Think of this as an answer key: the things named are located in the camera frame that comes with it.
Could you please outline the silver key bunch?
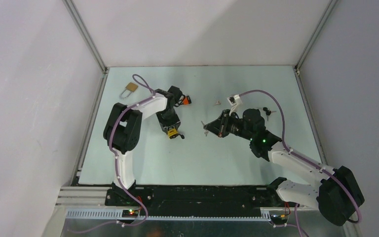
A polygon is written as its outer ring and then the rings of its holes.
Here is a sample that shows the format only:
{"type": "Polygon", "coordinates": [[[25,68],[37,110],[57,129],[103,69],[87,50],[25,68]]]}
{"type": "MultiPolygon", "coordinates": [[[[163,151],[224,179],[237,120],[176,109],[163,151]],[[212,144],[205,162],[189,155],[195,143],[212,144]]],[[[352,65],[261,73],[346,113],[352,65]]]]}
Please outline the silver key bunch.
{"type": "Polygon", "coordinates": [[[204,130],[204,135],[207,137],[208,136],[208,133],[209,133],[209,131],[206,129],[206,124],[203,122],[203,121],[201,121],[201,123],[202,123],[202,126],[203,126],[203,130],[204,130]]]}

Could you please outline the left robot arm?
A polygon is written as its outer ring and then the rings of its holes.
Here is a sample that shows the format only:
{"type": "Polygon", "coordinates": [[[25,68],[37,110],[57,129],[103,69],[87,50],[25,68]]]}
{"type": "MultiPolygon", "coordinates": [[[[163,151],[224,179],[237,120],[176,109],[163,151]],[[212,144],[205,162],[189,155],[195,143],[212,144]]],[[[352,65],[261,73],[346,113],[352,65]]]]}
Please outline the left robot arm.
{"type": "Polygon", "coordinates": [[[133,172],[133,150],[140,139],[142,121],[156,115],[162,132],[169,139],[184,139],[185,136],[178,131],[181,121],[175,111],[183,98],[182,91],[176,86],[171,86],[167,91],[157,89],[153,95],[129,106],[122,103],[114,104],[103,137],[114,154],[114,184],[121,187],[117,199],[123,205],[132,205],[136,199],[136,192],[131,189],[136,181],[133,172]]]}

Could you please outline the orange black padlock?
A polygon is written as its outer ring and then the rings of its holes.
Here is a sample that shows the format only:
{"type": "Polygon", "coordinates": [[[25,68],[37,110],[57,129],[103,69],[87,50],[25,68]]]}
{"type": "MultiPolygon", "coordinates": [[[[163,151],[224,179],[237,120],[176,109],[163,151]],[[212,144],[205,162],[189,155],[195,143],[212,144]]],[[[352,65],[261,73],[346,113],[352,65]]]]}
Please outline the orange black padlock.
{"type": "Polygon", "coordinates": [[[186,96],[184,96],[184,97],[180,100],[179,105],[189,105],[189,104],[191,104],[191,103],[192,103],[192,101],[191,101],[190,96],[186,95],[186,96]]]}

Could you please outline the yellow padlock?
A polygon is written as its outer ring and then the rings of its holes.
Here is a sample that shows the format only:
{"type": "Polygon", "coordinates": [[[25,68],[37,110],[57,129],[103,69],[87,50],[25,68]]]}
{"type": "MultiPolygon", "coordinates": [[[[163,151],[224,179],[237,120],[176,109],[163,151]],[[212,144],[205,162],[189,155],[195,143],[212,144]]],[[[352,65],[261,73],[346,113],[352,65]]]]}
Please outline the yellow padlock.
{"type": "Polygon", "coordinates": [[[180,137],[180,133],[175,128],[171,128],[167,131],[167,136],[169,139],[174,139],[176,137],[180,137]]]}

